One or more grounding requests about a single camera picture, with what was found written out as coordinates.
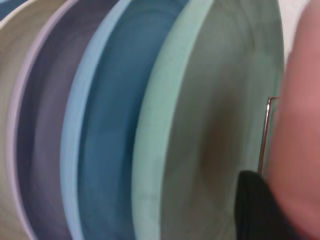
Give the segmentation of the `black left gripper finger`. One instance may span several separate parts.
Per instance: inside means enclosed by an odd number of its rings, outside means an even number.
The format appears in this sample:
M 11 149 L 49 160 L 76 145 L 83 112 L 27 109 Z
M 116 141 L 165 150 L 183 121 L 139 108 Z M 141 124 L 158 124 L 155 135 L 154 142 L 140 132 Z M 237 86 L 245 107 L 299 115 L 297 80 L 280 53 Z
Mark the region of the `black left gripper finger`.
M 238 240 L 302 240 L 256 172 L 243 170 L 237 179 L 234 220 Z

